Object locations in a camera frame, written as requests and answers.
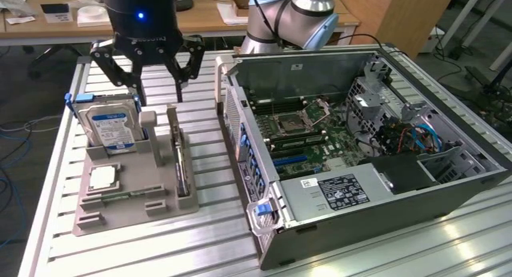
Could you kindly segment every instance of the aluminum extrusion table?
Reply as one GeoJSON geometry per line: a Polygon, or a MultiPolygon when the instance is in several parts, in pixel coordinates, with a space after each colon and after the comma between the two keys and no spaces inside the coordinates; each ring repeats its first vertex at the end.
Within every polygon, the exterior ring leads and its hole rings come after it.
{"type": "MultiPolygon", "coordinates": [[[[103,233],[71,234],[86,135],[66,109],[50,163],[20,276],[486,276],[512,275],[512,183],[480,193],[451,215],[331,251],[292,265],[260,271],[256,248],[239,201],[227,149],[214,110],[215,57],[184,89],[179,119],[190,134],[198,213],[103,233]]],[[[398,56],[427,87],[512,159],[511,144],[447,93],[408,58],[398,56]]],[[[127,59],[119,63],[130,66],[127,59]]],[[[414,101],[419,95],[394,76],[394,86],[414,101]]],[[[166,103],[175,102],[164,66],[144,68],[148,108],[168,130],[166,103]]],[[[76,67],[71,93],[115,88],[95,64],[76,67]]]]}

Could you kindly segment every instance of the gray floor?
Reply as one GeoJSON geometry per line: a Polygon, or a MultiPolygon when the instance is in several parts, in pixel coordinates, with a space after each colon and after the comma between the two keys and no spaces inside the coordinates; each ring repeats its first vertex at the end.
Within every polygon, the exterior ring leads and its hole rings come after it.
{"type": "MultiPolygon", "coordinates": [[[[444,14],[439,23],[442,28],[447,29],[450,27],[459,12],[460,8],[456,8],[444,14]]],[[[463,28],[458,32],[459,36],[476,18],[472,15],[466,20],[463,28]]],[[[487,67],[511,40],[511,32],[492,23],[488,24],[474,43],[474,56],[464,55],[458,64],[460,66],[476,66],[484,71],[486,75],[494,77],[496,73],[490,71],[487,67]]],[[[456,43],[458,40],[454,40],[447,51],[456,43]]],[[[223,49],[220,43],[218,43],[218,46],[218,49],[223,49]]],[[[42,53],[46,48],[46,46],[38,46],[36,53],[42,53]]],[[[86,53],[88,45],[79,46],[79,49],[86,53]]],[[[0,54],[6,50],[7,48],[0,48],[0,54]]],[[[0,59],[0,124],[8,121],[28,121],[43,116],[60,114],[63,111],[63,96],[70,87],[76,58],[67,52],[54,56],[40,67],[43,77],[38,81],[30,80],[27,77],[26,68],[32,58],[35,58],[35,54],[27,55],[20,47],[12,47],[10,54],[0,59]]],[[[456,69],[431,55],[419,56],[418,63],[435,78],[456,69]]],[[[443,81],[464,88],[467,86],[464,75],[466,73],[460,73],[443,81]]],[[[58,124],[56,120],[48,121],[40,124],[38,128],[48,128],[55,124],[58,124]]],[[[15,276],[18,274],[56,133],[56,131],[34,133],[30,153],[18,166],[8,169],[10,177],[19,187],[28,225],[15,242],[0,248],[0,276],[15,276]]],[[[26,132],[22,132],[14,134],[14,136],[23,137],[26,134],[26,132]]],[[[12,140],[0,138],[0,156],[4,156],[16,145],[12,140]]],[[[0,204],[4,203],[6,199],[7,195],[0,195],[0,204]]],[[[0,215],[0,243],[19,230],[20,223],[20,210],[16,202],[11,202],[10,207],[0,215]]]]}

